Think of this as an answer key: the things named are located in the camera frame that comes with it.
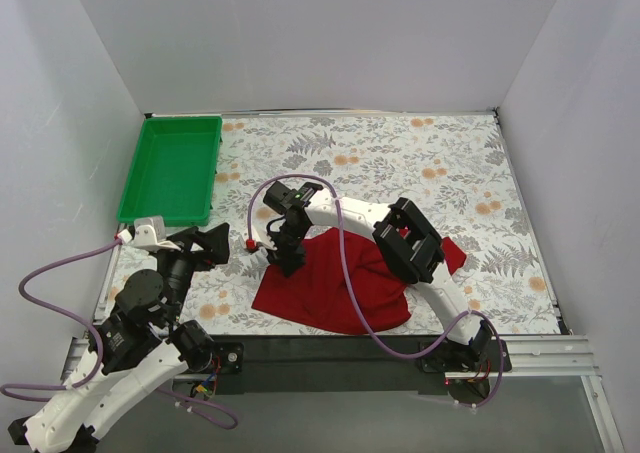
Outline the red t shirt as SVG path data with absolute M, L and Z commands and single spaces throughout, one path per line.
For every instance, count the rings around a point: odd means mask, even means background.
M 272 316 L 321 330 L 362 335 L 359 320 L 346 287 L 339 255 L 339 231 L 303 241 L 306 263 L 291 276 L 270 265 L 261 280 L 252 308 Z M 393 275 L 377 245 L 347 232 L 345 249 L 356 299 L 367 323 L 386 331 L 406 323 L 411 313 L 405 289 Z

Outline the green plastic tray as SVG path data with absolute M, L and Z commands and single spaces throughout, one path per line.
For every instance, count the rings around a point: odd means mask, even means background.
M 145 119 L 117 220 L 160 216 L 169 227 L 206 225 L 221 129 L 218 116 Z

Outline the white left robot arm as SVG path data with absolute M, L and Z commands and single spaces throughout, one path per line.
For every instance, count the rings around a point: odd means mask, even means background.
M 167 235 L 159 217 L 142 218 L 119 232 L 107 250 L 131 246 L 156 260 L 133 273 L 109 316 L 87 323 L 90 339 L 61 385 L 30 417 L 8 427 L 12 441 L 34 452 L 92 452 L 133 406 L 175 376 L 218 374 L 225 355 L 195 320 L 180 320 L 194 273 L 228 262 L 229 230 L 222 223 Z

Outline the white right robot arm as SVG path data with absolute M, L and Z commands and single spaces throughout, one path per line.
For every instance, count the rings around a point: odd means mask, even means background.
M 357 317 L 375 342 L 380 337 L 365 319 L 350 279 L 346 236 L 353 234 L 371 241 L 389 271 L 413 285 L 426 298 L 444 328 L 416 358 L 435 356 L 443 365 L 475 370 L 487 362 L 491 346 L 502 345 L 488 317 L 468 307 L 453 280 L 444 249 L 445 240 L 411 200 L 401 197 L 393 203 L 371 203 L 338 194 L 328 181 L 305 176 L 297 188 L 284 185 L 277 176 L 255 192 L 284 222 L 278 230 L 248 229 L 251 238 L 265 248 L 270 264 L 287 277 L 306 262 L 303 242 L 313 226 L 331 227 L 338 232 L 338 253 L 347 293 Z

